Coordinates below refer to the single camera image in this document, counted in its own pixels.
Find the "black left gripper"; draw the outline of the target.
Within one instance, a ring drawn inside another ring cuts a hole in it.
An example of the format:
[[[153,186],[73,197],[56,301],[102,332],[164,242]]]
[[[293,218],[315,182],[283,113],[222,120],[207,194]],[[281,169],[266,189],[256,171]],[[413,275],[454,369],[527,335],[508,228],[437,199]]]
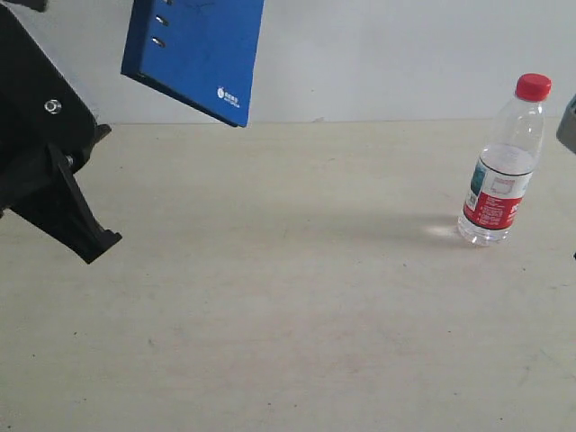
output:
[[[15,5],[1,3],[1,206],[91,264],[122,235],[100,225],[75,174],[112,129],[96,120]]]

